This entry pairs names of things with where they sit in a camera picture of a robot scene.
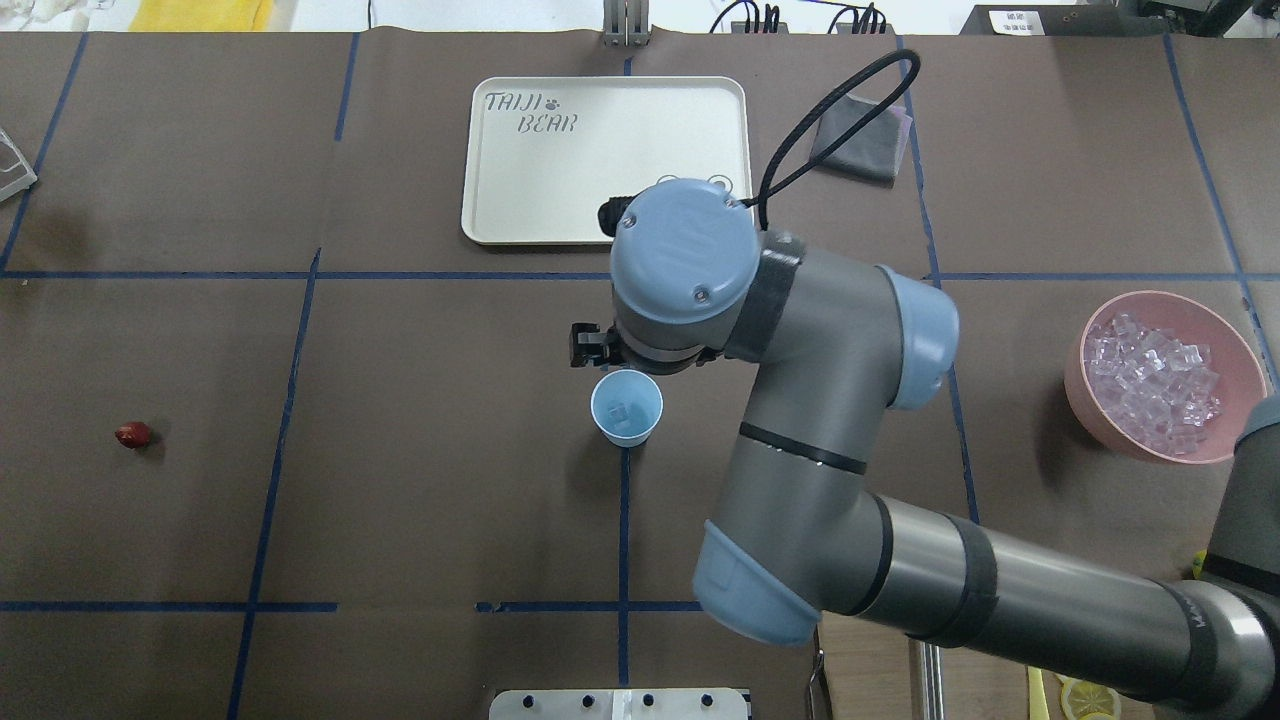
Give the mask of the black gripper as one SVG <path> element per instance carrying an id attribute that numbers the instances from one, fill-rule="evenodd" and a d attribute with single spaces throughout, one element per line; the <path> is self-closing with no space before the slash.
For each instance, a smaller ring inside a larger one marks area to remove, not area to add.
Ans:
<path id="1" fill-rule="evenodd" d="M 614 327 L 576 322 L 570 327 L 570 366 L 620 366 L 621 337 Z"/>

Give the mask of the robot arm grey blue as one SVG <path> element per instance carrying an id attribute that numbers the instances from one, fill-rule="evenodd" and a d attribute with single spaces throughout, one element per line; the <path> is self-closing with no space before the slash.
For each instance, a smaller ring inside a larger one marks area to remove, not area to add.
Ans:
<path id="1" fill-rule="evenodd" d="M 598 211 L 614 320 L 577 323 L 572 366 L 675 374 L 754 363 L 692 592 L 754 641 L 809 642 L 826 611 L 1094 682 L 1164 717 L 1277 716 L 1277 397 L 1251 410 L 1201 578 L 1164 583 L 1074 559 L 864 486 L 884 414 L 938 391 L 959 316 L 941 290 L 762 231 L 704 179 Z"/>

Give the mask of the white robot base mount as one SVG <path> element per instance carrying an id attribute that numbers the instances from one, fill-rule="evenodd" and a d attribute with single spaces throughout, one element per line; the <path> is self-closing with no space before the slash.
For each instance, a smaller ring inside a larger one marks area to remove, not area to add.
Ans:
<path id="1" fill-rule="evenodd" d="M 502 691 L 489 719 L 753 719 L 746 691 L 708 688 L 600 688 Z"/>

